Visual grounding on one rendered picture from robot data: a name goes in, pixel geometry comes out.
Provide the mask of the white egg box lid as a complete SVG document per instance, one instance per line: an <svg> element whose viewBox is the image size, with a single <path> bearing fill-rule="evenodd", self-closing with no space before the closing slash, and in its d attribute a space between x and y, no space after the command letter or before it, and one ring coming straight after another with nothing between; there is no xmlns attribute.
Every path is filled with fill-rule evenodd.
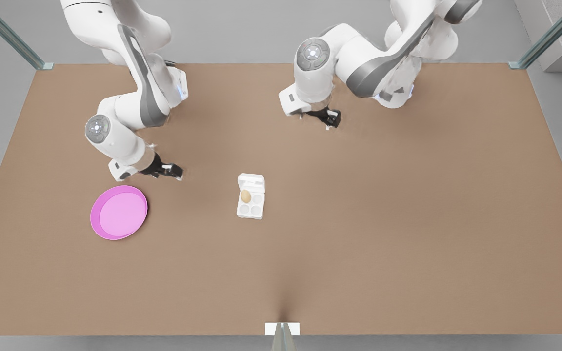
<svg viewBox="0 0 562 351"><path fill-rule="evenodd" d="M241 191L247 190L250 193L265 193L265 178L261 174L241 173L237 178L237 183Z"/></svg>

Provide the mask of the pink round plate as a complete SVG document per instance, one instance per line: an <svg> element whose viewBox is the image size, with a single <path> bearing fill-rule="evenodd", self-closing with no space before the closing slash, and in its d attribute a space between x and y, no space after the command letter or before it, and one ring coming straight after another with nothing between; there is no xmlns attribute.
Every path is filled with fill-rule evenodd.
<svg viewBox="0 0 562 351"><path fill-rule="evenodd" d="M101 238L121 240L142 227L148 210L147 198L138 188L112 187L92 205L91 228Z"/></svg>

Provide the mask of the white egg box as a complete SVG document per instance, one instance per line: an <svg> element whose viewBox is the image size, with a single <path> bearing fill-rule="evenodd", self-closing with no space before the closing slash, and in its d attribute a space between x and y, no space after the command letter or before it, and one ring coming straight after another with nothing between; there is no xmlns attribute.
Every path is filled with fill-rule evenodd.
<svg viewBox="0 0 562 351"><path fill-rule="evenodd" d="M236 214L240 218L262 220L265 204L265 193L251 193L251 196L252 200L250 203L241 202L239 196Z"/></svg>

